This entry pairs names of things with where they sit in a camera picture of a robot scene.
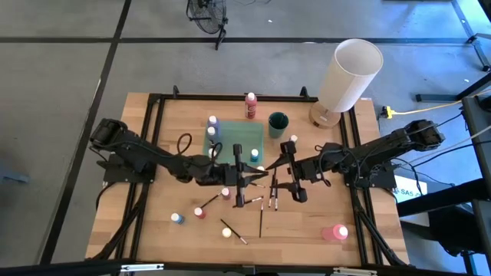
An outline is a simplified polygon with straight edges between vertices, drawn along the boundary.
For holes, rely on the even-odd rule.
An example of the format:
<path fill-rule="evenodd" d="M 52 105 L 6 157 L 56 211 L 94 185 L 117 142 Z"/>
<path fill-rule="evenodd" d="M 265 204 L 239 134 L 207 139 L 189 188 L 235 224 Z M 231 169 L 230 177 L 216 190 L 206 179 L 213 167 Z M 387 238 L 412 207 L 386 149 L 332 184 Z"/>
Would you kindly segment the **large dark blue paint bottle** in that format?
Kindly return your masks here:
<path fill-rule="evenodd" d="M 206 138 L 209 141 L 209 146 L 213 147 L 220 142 L 219 131 L 214 126 L 208 126 L 206 129 Z"/>

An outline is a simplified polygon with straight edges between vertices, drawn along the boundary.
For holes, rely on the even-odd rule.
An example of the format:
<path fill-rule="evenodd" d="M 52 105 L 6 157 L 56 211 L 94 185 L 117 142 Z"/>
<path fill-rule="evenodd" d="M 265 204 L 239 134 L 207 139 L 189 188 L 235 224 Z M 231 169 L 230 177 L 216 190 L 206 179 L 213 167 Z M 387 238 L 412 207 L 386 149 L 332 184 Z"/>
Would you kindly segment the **black crossbar silver brackets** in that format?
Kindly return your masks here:
<path fill-rule="evenodd" d="M 301 266 L 263 264 L 197 264 L 179 262 L 134 262 L 130 259 L 87 260 L 56 264 L 0 268 L 0 276 L 100 276 L 140 271 L 230 271 L 240 274 L 306 273 L 342 274 L 347 276 L 473 276 L 471 274 L 432 271 L 413 266 Z"/>

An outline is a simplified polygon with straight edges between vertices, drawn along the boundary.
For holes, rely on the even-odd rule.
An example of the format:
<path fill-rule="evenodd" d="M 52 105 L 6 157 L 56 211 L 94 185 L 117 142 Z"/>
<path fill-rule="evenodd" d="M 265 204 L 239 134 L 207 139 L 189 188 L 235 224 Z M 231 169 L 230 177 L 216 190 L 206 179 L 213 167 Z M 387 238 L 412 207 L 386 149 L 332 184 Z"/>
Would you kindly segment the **black box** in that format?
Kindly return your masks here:
<path fill-rule="evenodd" d="M 475 215 L 455 206 L 433 210 L 428 213 L 430 234 L 452 256 L 465 251 L 486 252 Z"/>

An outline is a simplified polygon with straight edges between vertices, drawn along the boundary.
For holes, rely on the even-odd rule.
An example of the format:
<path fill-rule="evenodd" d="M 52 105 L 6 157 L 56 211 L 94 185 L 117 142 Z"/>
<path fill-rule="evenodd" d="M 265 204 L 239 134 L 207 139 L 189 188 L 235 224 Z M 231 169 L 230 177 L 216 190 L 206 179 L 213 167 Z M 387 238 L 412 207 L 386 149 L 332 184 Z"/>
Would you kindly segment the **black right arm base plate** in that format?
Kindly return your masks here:
<path fill-rule="evenodd" d="M 378 164 L 365 162 L 360 170 L 356 166 L 349 168 L 344 174 L 344 180 L 348 186 L 354 186 L 357 189 L 392 189 L 397 185 L 394 168 L 395 166 L 390 161 Z"/>

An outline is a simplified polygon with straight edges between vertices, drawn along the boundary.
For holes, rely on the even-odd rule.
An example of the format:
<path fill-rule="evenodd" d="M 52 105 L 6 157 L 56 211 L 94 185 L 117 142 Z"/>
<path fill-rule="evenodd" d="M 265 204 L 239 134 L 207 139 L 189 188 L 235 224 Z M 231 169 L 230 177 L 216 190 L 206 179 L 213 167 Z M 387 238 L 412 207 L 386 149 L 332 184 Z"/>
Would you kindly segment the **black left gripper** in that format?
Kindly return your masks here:
<path fill-rule="evenodd" d="M 241 160 L 242 146 L 240 144 L 234 144 L 232 146 L 235 164 L 219 164 L 219 176 L 220 181 L 224 186 L 235 186 L 236 187 L 236 207 L 243 207 L 245 205 L 245 187 L 246 182 L 254 182 L 267 176 L 267 171 L 258 170 L 254 166 L 246 166 L 246 164 Z M 255 174 L 242 176 L 243 173 L 265 173 L 265 174 Z"/>

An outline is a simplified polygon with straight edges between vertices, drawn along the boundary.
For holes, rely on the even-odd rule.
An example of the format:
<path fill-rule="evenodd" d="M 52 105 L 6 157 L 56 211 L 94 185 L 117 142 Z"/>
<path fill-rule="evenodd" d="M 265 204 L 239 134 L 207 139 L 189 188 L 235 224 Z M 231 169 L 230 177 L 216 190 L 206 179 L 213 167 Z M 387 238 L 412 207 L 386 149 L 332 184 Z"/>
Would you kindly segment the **white label sheet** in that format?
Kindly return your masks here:
<path fill-rule="evenodd" d="M 414 179 L 403 176 L 395 176 L 394 178 L 396 187 L 392 189 L 392 193 L 397 202 L 404 202 L 427 194 L 427 184 L 425 182 L 419 181 L 420 187 L 417 187 L 417 181 Z"/>

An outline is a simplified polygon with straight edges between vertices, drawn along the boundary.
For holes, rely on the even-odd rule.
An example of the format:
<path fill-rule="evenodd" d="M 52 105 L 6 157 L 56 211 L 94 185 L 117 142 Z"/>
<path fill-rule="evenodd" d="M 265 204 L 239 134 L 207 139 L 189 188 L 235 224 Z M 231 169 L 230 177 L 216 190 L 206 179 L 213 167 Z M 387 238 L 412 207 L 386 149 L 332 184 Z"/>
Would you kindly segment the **large red paint bottle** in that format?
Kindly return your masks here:
<path fill-rule="evenodd" d="M 248 119 L 254 119 L 257 108 L 257 97 L 253 92 L 247 93 L 245 96 L 245 116 Z"/>

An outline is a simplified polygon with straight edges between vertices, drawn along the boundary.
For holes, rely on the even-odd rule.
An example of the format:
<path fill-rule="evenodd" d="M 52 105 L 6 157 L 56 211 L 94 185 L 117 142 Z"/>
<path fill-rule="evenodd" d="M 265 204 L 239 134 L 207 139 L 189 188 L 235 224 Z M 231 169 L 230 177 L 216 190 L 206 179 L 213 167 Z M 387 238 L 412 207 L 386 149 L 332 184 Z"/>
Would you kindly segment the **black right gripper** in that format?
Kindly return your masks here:
<path fill-rule="evenodd" d="M 292 141 L 282 143 L 281 151 L 282 153 L 279 155 L 279 158 L 269 165 L 267 169 L 275 169 L 288 164 L 287 172 L 292 180 L 291 182 L 275 184 L 272 187 L 275 189 L 287 189 L 295 202 L 304 203 L 308 200 L 308 196 L 306 189 L 302 188 L 300 182 L 302 180 L 308 180 L 314 183 L 321 180 L 321 177 L 318 176 L 321 170 L 316 165 L 318 157 L 313 156 L 296 160 L 296 148 Z"/>

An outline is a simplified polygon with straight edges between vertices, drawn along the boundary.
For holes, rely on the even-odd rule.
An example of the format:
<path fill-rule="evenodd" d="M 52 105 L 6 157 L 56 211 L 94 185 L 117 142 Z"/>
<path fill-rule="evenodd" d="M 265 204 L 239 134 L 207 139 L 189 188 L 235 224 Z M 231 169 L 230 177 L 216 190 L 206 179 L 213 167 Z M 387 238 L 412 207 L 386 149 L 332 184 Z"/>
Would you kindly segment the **black metal beam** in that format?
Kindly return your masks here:
<path fill-rule="evenodd" d="M 487 200 L 490 198 L 491 192 L 488 185 L 485 179 L 481 178 L 400 202 L 397 204 L 397 212 L 400 217 L 405 217 L 471 202 L 474 199 Z"/>

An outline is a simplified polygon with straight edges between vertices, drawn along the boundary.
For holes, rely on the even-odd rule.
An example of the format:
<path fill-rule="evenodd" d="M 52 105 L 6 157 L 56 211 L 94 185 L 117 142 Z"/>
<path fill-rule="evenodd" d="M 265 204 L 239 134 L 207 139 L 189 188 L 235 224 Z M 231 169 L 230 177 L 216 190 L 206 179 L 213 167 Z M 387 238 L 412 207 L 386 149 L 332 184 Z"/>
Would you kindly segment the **white shade wooden lamp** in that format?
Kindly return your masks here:
<path fill-rule="evenodd" d="M 350 110 L 384 64 L 381 50 L 358 38 L 342 41 L 334 50 L 309 119 L 322 129 L 334 127 Z"/>

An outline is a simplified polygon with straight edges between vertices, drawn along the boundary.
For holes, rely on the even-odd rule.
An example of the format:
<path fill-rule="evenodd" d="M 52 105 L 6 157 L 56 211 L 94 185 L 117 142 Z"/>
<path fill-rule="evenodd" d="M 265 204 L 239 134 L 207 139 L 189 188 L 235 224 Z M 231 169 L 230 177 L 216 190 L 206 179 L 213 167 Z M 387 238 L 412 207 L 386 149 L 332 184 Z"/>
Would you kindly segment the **teal translucent plastic tray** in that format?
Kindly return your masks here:
<path fill-rule="evenodd" d="M 231 163 L 234 164 L 234 155 L 232 146 L 234 144 L 240 144 L 242 146 L 241 160 L 250 166 L 261 166 L 263 161 L 264 150 L 264 126 L 262 123 L 246 122 L 246 121 L 234 121 L 234 120 L 219 120 L 219 136 L 220 143 L 223 148 L 220 154 L 216 157 L 217 163 Z M 205 126 L 204 142 L 203 142 L 203 154 L 208 156 L 209 141 L 206 138 L 207 123 Z M 251 150 L 257 149 L 259 151 L 259 160 L 252 162 L 250 160 Z"/>

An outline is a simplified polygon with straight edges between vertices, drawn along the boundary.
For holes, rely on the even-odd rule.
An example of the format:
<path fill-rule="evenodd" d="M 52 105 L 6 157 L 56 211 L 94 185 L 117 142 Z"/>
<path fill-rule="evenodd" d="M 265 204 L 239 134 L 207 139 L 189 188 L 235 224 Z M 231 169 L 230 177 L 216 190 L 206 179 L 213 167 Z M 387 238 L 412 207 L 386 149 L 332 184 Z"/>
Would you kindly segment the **black aluminium table frame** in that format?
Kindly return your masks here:
<path fill-rule="evenodd" d="M 175 153 L 178 137 L 182 133 L 191 133 L 193 143 L 186 155 L 200 154 L 206 119 L 216 115 L 221 120 L 264 124 L 264 167 L 278 158 L 279 143 L 288 140 L 292 134 L 299 138 L 296 143 L 297 158 L 313 156 L 316 154 L 316 144 L 327 141 L 340 143 L 342 138 L 339 126 L 318 129 L 310 123 L 308 112 L 311 105 L 309 102 L 259 100 L 255 119 L 247 120 L 244 116 L 244 95 L 181 94 L 176 99 L 164 101 L 158 145 Z M 281 140 L 271 140 L 267 134 L 268 117 L 275 111 L 285 112 L 290 119 Z M 355 104 L 354 113 L 361 143 L 377 139 L 380 134 L 372 101 L 362 98 Z M 156 177 L 150 184 L 140 240 L 135 245 L 138 261 L 163 262 L 167 268 L 177 263 L 179 268 L 186 266 L 186 269 L 201 264 L 236 265 L 235 268 L 242 270 L 255 266 L 257 271 L 261 270 L 261 265 L 287 265 L 288 271 L 293 271 L 294 265 L 308 268 L 361 266 L 357 237 L 353 233 L 355 226 L 350 191 L 339 174 L 326 174 L 331 187 L 323 183 L 312 185 L 303 182 L 302 186 L 308 190 L 306 203 L 294 202 L 288 191 L 280 191 L 277 212 L 267 206 L 268 189 L 247 188 L 246 200 L 265 197 L 261 238 L 261 201 L 250 203 L 242 209 L 233 209 L 236 192 L 232 192 L 230 200 L 216 199 L 207 205 L 206 217 L 201 219 L 193 214 L 194 208 L 216 195 L 219 187 L 177 182 L 162 167 L 157 168 Z M 128 189 L 128 184 L 118 183 L 102 195 L 86 257 L 99 253 L 120 226 Z M 398 258 L 409 263 L 394 198 L 383 190 L 371 189 L 371 199 L 378 231 Z M 182 225 L 171 222 L 170 216 L 174 212 L 185 217 Z M 243 244 L 234 236 L 222 237 L 221 231 L 225 226 L 220 219 L 231 225 L 249 244 Z M 348 238 L 344 241 L 325 241 L 321 230 L 338 223 L 348 227 Z"/>

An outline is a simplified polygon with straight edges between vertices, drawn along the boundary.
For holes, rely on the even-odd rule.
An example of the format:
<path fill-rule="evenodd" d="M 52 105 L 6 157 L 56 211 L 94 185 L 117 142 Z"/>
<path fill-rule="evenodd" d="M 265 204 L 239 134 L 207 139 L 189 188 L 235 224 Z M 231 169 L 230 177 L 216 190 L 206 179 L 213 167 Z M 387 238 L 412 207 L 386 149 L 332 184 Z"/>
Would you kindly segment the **black metal stand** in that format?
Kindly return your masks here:
<path fill-rule="evenodd" d="M 491 70 L 491 63 L 488 61 L 487 56 L 485 55 L 483 49 L 481 48 L 481 44 L 478 40 L 479 34 L 475 33 L 471 28 L 470 23 L 467 21 L 466 16 L 464 15 L 460 7 L 459 2 L 457 0 L 451 0 L 451 4 L 456 13 L 456 16 L 460 21 L 460 24 L 463 27 L 463 30 L 466 33 L 467 36 L 466 44 L 470 44 L 473 46 L 476 55 L 479 58 L 479 61 L 481 62 L 482 71 L 489 72 Z"/>

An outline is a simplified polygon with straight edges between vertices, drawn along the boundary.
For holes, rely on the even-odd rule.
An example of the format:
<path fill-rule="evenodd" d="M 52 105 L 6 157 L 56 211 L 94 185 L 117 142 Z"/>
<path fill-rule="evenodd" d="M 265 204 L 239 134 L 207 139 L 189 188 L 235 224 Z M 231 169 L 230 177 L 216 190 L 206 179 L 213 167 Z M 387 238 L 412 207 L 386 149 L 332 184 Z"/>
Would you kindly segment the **black floor fan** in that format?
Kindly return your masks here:
<path fill-rule="evenodd" d="M 209 35 L 218 35 L 215 42 L 216 51 L 226 37 L 225 26 L 229 21 L 226 12 L 226 0 L 187 0 L 186 3 L 187 18 L 194 21 L 201 31 Z"/>

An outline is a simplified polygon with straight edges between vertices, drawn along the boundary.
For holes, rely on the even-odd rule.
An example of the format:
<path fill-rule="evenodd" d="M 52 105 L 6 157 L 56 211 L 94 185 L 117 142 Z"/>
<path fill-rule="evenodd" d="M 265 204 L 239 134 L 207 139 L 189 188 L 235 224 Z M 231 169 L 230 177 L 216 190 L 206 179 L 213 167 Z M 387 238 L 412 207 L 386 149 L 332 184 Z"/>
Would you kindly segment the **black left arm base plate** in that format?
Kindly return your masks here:
<path fill-rule="evenodd" d="M 138 172 L 115 153 L 111 153 L 107 161 L 97 161 L 97 165 L 105 171 L 103 178 L 105 182 L 152 182 L 157 170 L 156 164 L 146 164 L 143 170 Z"/>

